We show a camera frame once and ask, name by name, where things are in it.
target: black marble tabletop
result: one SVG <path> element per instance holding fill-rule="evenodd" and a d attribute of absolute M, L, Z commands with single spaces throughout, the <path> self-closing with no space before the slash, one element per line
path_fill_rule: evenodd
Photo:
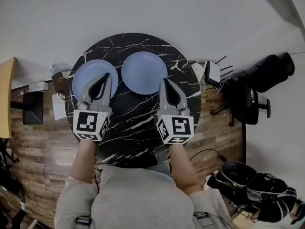
<path fill-rule="evenodd" d="M 96 157 L 118 167 L 146 168 L 168 159 L 154 123 L 153 115 L 159 109 L 158 93 L 139 95 L 129 90 L 121 76 L 124 60 L 135 52 L 146 51 L 158 55 L 166 64 L 168 78 L 186 94 L 190 115 L 197 125 L 201 109 L 201 91 L 195 73 L 187 66 L 186 58 L 169 43 L 140 33 L 124 33 L 105 38 L 90 47 L 76 62 L 68 79 L 65 108 L 71 129 L 73 110 L 77 100 L 72 81 L 75 72 L 85 62 L 104 59 L 110 62 L 119 76 L 118 89 L 111 99 L 110 125 L 98 144 Z"/>

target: small device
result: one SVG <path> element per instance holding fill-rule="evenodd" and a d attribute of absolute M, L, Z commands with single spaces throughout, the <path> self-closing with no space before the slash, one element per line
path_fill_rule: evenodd
<path fill-rule="evenodd" d="M 220 67 L 211 62 L 211 61 L 205 61 L 204 62 L 204 68 L 205 68 L 205 82 L 217 86 L 220 82 Z"/>
<path fill-rule="evenodd" d="M 67 80 L 63 77 L 62 72 L 57 72 L 52 76 L 55 92 L 65 94 Z"/>

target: black chair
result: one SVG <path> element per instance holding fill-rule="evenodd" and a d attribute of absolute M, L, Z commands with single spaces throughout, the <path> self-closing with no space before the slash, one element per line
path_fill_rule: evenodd
<path fill-rule="evenodd" d="M 260 108 L 266 109 L 267 117 L 270 118 L 270 101 L 267 99 L 267 104 L 259 104 L 257 92 L 263 93 L 287 80 L 294 74 L 295 65 L 289 53 L 285 52 L 280 56 L 268 56 L 260 66 L 255 65 L 254 68 L 254 73 L 224 83 L 222 93 L 228 104 L 217 111 L 212 110 L 211 115 L 217 115 L 223 109 L 231 107 L 230 126 L 234 126 L 234 117 L 242 123 L 257 124 Z"/>
<path fill-rule="evenodd" d="M 251 89 L 241 79 L 229 80 L 222 89 L 224 97 L 228 100 L 228 104 L 217 111 L 211 110 L 211 115 L 219 114 L 223 109 L 231 107 L 232 120 L 230 126 L 234 126 L 234 118 L 242 123 L 255 125 L 258 122 L 259 109 L 267 110 L 267 117 L 271 116 L 270 101 L 267 104 L 258 103 L 258 94 Z"/>

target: light blue plate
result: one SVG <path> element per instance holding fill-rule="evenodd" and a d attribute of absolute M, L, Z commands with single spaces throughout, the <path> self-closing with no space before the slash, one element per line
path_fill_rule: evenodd
<path fill-rule="evenodd" d="M 91 81 L 94 77 L 110 73 L 112 77 L 111 97 L 116 92 L 119 83 L 118 74 L 114 66 L 101 59 L 95 59 L 84 63 L 75 73 L 72 81 L 72 90 L 75 98 L 79 101 L 82 98 L 81 92 L 84 86 Z"/>
<path fill-rule="evenodd" d="M 166 65 L 151 52 L 133 53 L 123 63 L 122 79 L 137 94 L 156 93 L 163 78 L 167 78 Z"/>

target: black object on floor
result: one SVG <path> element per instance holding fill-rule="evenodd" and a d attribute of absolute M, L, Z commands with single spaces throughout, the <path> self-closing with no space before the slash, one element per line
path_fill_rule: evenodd
<path fill-rule="evenodd" d="M 24 125 L 43 124 L 43 93 L 27 93 L 23 95 L 23 102 L 10 102 L 11 108 L 22 109 Z"/>

